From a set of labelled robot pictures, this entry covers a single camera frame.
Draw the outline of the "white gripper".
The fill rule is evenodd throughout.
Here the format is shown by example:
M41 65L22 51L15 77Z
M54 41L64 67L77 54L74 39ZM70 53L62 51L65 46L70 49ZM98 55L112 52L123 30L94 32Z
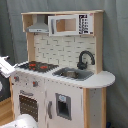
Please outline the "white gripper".
M15 68L7 62L7 59L8 56L0 56L0 73L5 78L8 78L15 71Z

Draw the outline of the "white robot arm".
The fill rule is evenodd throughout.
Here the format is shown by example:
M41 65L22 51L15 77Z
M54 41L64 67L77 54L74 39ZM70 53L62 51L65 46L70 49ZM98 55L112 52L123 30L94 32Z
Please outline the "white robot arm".
M16 65L12 66L7 62L8 56L0 56L0 74L8 78L14 71ZM29 114L22 114L16 120L0 126L0 128L38 128L35 119Z

